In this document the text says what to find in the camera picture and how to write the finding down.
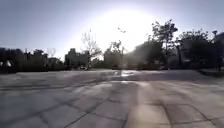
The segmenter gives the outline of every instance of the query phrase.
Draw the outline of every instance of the paving stone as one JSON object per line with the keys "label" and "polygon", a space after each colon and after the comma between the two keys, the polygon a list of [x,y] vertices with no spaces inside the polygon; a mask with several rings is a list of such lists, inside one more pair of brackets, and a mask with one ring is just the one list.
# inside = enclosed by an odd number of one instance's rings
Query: paving stone
{"label": "paving stone", "polygon": [[131,104],[135,102],[135,98],[136,98],[135,94],[132,94],[131,92],[124,92],[113,94],[109,99],[113,101],[119,101]]}
{"label": "paving stone", "polygon": [[96,113],[105,117],[125,120],[128,111],[128,104],[105,102],[97,107],[92,113]]}
{"label": "paving stone", "polygon": [[30,119],[12,124],[7,128],[48,128],[48,126],[47,124],[44,124],[39,117],[33,117]]}
{"label": "paving stone", "polygon": [[15,121],[21,117],[29,116],[32,114],[29,110],[30,106],[27,104],[0,108],[0,122]]}
{"label": "paving stone", "polygon": [[102,100],[100,99],[95,99],[95,98],[90,98],[90,97],[83,97],[77,101],[74,101],[72,105],[77,106],[81,108],[84,111],[89,111],[99,103],[101,103]]}
{"label": "paving stone", "polygon": [[122,128],[123,122],[88,114],[69,128]]}
{"label": "paving stone", "polygon": [[219,118],[219,119],[213,119],[211,122],[217,127],[217,128],[224,128],[224,119]]}
{"label": "paving stone", "polygon": [[135,123],[127,123],[124,128],[171,128],[171,126],[135,122]]}
{"label": "paving stone", "polygon": [[47,93],[38,93],[26,98],[26,104],[29,105],[35,112],[39,112],[54,107],[59,103]]}
{"label": "paving stone", "polygon": [[215,127],[211,122],[197,122],[190,124],[173,125],[173,128],[217,128],[217,127]]}
{"label": "paving stone", "polygon": [[52,128],[63,128],[84,114],[85,112],[78,109],[61,106],[43,113],[43,117],[48,121]]}
{"label": "paving stone", "polygon": [[20,95],[18,91],[8,92],[6,91],[4,95],[0,97],[0,107],[10,107],[17,104],[23,104],[24,98]]}
{"label": "paving stone", "polygon": [[191,123],[205,120],[198,111],[188,105],[168,105],[166,108],[172,123]]}
{"label": "paving stone", "polygon": [[170,123],[162,106],[136,105],[131,108],[125,127],[170,128]]}

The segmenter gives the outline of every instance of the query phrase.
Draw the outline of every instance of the hazy sky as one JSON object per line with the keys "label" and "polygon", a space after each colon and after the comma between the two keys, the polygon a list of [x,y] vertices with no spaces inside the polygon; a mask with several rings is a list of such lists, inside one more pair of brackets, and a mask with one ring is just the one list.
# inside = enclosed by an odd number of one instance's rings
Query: hazy sky
{"label": "hazy sky", "polygon": [[127,31],[124,45],[131,50],[155,20],[172,18],[179,33],[224,31],[223,5],[223,0],[0,0],[0,46],[55,48],[55,56],[62,57],[70,47],[80,48],[87,29],[95,30],[105,49],[121,38],[115,32],[121,27]]}

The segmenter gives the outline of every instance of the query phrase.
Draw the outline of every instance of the tree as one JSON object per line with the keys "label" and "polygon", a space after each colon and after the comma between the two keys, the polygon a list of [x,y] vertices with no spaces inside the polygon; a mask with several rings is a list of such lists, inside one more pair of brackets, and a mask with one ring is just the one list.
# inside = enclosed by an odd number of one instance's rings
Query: tree
{"label": "tree", "polygon": [[89,63],[91,63],[92,58],[101,54],[101,49],[98,47],[96,41],[94,40],[93,36],[91,35],[91,30],[88,33],[84,33],[82,35],[82,43],[83,43],[82,51],[89,52],[89,56],[88,56]]}
{"label": "tree", "polygon": [[111,42],[110,47],[104,52],[104,62],[107,67],[118,67],[121,64],[120,47],[120,42]]}
{"label": "tree", "polygon": [[208,32],[187,31],[180,35],[180,48],[184,57],[190,59],[191,62],[199,64],[211,65],[213,62],[213,44],[208,40]]}
{"label": "tree", "polygon": [[155,22],[152,24],[152,31],[153,31],[153,39],[158,40],[158,42],[163,42],[165,44],[165,56],[166,56],[166,61],[168,56],[170,55],[169,53],[169,47],[177,47],[175,42],[172,41],[173,39],[173,34],[178,31],[178,29],[175,26],[175,23],[172,22],[172,20],[169,20],[165,22],[164,25],[161,25],[159,22]]}

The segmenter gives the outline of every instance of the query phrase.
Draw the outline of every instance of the ground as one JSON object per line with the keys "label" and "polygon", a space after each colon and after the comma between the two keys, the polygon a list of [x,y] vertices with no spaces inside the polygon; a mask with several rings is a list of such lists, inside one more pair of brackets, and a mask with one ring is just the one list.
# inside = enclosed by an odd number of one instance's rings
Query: ground
{"label": "ground", "polygon": [[224,81],[195,71],[0,76],[1,128],[223,128]]}

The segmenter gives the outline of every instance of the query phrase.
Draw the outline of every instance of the bare tree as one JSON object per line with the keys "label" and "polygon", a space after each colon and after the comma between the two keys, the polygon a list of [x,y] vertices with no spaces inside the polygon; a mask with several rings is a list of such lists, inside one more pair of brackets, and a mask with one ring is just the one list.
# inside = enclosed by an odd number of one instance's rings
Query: bare tree
{"label": "bare tree", "polygon": [[89,63],[91,59],[101,54],[101,49],[98,47],[94,37],[91,34],[91,30],[88,33],[82,34],[82,48],[84,52],[88,52]]}
{"label": "bare tree", "polygon": [[56,52],[56,49],[55,48],[49,48],[49,49],[47,49],[47,54],[50,57],[53,57],[55,55],[55,52]]}

